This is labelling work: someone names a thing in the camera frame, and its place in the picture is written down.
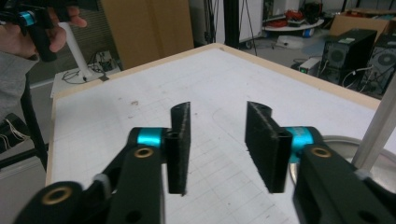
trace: human hand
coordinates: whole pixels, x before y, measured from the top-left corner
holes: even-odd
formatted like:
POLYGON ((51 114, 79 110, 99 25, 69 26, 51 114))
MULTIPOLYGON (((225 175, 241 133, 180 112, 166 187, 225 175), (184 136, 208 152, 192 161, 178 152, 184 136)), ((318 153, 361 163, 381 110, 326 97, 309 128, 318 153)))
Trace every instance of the human hand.
MULTIPOLYGON (((68 7, 67 9, 71 24, 78 27, 87 26, 87 22, 79 16, 79 9, 77 7, 68 7)), ((49 49, 52 52, 57 52, 66 42, 66 31, 59 27, 59 20, 53 8, 49 8, 49 16, 54 25, 54 28, 48 31, 50 40, 49 49)), ((0 51, 22 58, 30 58, 36 54, 35 45, 30 36, 23 36, 21 28, 11 23, 0 26, 0 51)))

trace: white table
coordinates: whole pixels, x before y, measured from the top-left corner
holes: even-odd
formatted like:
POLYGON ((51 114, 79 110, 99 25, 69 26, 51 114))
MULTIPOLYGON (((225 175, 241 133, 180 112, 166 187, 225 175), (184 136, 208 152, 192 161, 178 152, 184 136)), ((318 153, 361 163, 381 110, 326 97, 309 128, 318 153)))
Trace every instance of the white table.
MULTIPOLYGON (((315 126, 362 139, 379 101, 213 44, 55 95, 47 183, 87 187, 135 126, 170 127, 169 109, 191 102, 188 194, 165 195, 168 223, 298 223, 288 179, 271 195, 244 143, 247 101, 273 108, 280 126, 315 126)), ((386 148, 395 152, 393 134, 386 148)))

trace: computer tower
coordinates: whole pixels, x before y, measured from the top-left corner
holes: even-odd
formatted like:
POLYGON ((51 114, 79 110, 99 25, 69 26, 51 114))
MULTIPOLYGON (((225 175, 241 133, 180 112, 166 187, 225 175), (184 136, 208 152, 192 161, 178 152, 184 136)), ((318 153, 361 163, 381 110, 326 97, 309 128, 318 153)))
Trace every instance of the computer tower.
POLYGON ((319 70, 330 69, 338 73, 337 83, 343 86, 360 80, 362 74, 349 76, 349 73, 366 67, 375 36, 375 30, 352 29, 328 39, 319 70))
POLYGON ((362 92, 381 96, 387 90, 396 68, 396 35, 381 35, 376 41, 359 86, 362 92))

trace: blue joint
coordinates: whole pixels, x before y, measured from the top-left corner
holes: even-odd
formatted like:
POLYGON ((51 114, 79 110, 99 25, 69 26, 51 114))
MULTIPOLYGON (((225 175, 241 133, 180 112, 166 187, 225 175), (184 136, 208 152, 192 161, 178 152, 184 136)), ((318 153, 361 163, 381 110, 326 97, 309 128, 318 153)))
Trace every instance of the blue joint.
POLYGON ((142 128, 137 136, 138 145, 160 148, 163 128, 142 128))
POLYGON ((290 162, 297 163, 300 162, 300 156, 305 145, 313 144, 314 138, 311 132, 305 127, 286 127, 291 135, 293 136, 291 140, 291 155, 290 162))
POLYGON ((35 24, 35 18, 30 12, 28 11, 20 12, 20 16, 21 18, 23 18, 23 21, 25 22, 24 24, 25 26, 30 26, 35 24))

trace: cable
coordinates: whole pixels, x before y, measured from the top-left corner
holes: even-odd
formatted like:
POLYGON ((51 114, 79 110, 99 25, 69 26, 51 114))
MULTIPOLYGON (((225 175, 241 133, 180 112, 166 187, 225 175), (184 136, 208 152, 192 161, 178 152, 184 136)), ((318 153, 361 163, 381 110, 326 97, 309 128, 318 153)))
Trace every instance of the cable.
POLYGON ((1 139, 3 139, 5 149, 6 150, 10 149, 11 145, 8 142, 8 138, 5 135, 3 135, 3 134, 0 134, 0 137, 1 137, 1 139))
POLYGON ((330 77, 334 77, 333 74, 336 74, 337 76, 339 75, 338 70, 332 69, 330 67, 326 68, 322 74, 318 73, 317 77, 318 78, 324 78, 326 81, 334 83, 335 80, 332 80, 330 77))
POLYGON ((241 28, 242 28, 242 16, 244 15, 244 7, 245 7, 245 0, 242 1, 242 8, 241 8, 241 17, 239 19, 239 36, 238 38, 241 38, 241 28))
POLYGON ((372 81, 370 81, 370 77, 373 75, 373 73, 370 74, 369 77, 367 77, 367 81, 364 84, 364 86, 361 88, 361 90, 359 91, 360 93, 362 93, 364 91, 364 88, 366 88, 367 84, 371 83, 372 81))
POLYGON ((69 73, 68 71, 64 73, 64 76, 62 77, 62 80, 65 81, 68 84, 84 84, 84 82, 70 82, 69 80, 73 77, 77 77, 79 73, 79 70, 77 72, 74 73, 69 73))
MULTIPOLYGON (((101 79, 102 81, 106 81, 106 80, 109 80, 109 78, 107 77, 106 71, 104 69, 105 69, 105 67, 107 69, 110 67, 110 69, 108 69, 107 71, 112 69, 111 68, 111 64, 108 64, 108 63, 111 63, 111 62, 105 62, 105 54, 103 52, 96 51, 91 56, 90 60, 88 61, 88 64, 91 64, 88 67, 91 68, 91 70, 93 72, 95 72, 95 73, 102 73, 103 75, 100 76, 99 79, 101 79)), ((85 82, 88 82, 87 78, 85 78, 85 77, 83 78, 84 82, 70 82, 70 81, 67 81, 67 80, 75 77, 78 74, 78 72, 77 73, 71 73, 71 74, 67 74, 67 72, 66 72, 66 74, 64 74, 63 80, 65 82, 69 83, 69 84, 83 84, 85 82)))
POLYGON ((326 62, 324 63, 323 69, 320 71, 320 73, 318 73, 318 77, 324 72, 328 62, 329 62, 329 60, 326 60, 326 62))
POLYGON ((382 76, 384 76, 390 69, 394 68, 393 66, 389 67, 387 70, 385 70, 384 72, 382 72, 381 74, 379 74, 378 76, 375 76, 375 81, 376 82, 380 82, 378 79, 381 78, 382 76))
POLYGON ((215 22, 214 22, 214 11, 213 11, 213 2, 212 0, 207 0, 207 10, 209 14, 209 22, 207 22, 206 28, 208 29, 209 37, 206 40, 209 44, 216 42, 215 39, 215 22))
POLYGON ((393 2, 394 2, 394 0, 392 0, 392 1, 390 2, 389 10, 393 7, 393 2))
POLYGON ((26 140, 30 139, 30 136, 28 136, 28 135, 26 135, 26 134, 21 133, 20 131, 18 131, 18 130, 14 127, 14 125, 11 123, 11 121, 9 121, 8 119, 5 119, 5 121, 8 123, 9 129, 11 130, 12 134, 14 135, 14 137, 15 137, 16 139, 21 140, 21 141, 26 141, 26 140))
POLYGON ((219 21, 219 0, 215 1, 215 10, 216 10, 216 23, 215 23, 215 34, 213 40, 216 43, 216 35, 218 31, 218 21, 219 21))
POLYGON ((350 75, 355 76, 357 72, 369 70, 369 69, 372 69, 372 68, 373 68, 373 66, 365 67, 365 68, 358 68, 358 69, 353 70, 352 72, 348 73, 343 79, 343 82, 341 84, 342 87, 345 87, 345 88, 349 89, 349 87, 351 87, 355 83, 356 79, 353 82, 351 82, 348 86, 345 86, 345 82, 347 80, 347 77, 349 77, 350 75))
POLYGON ((248 17, 248 23, 250 24, 251 40, 253 41, 254 53, 257 56, 256 43, 254 42, 254 36, 253 36, 253 27, 251 26, 250 12, 248 10, 248 0, 245 0, 245 2, 247 4, 247 17, 248 17))

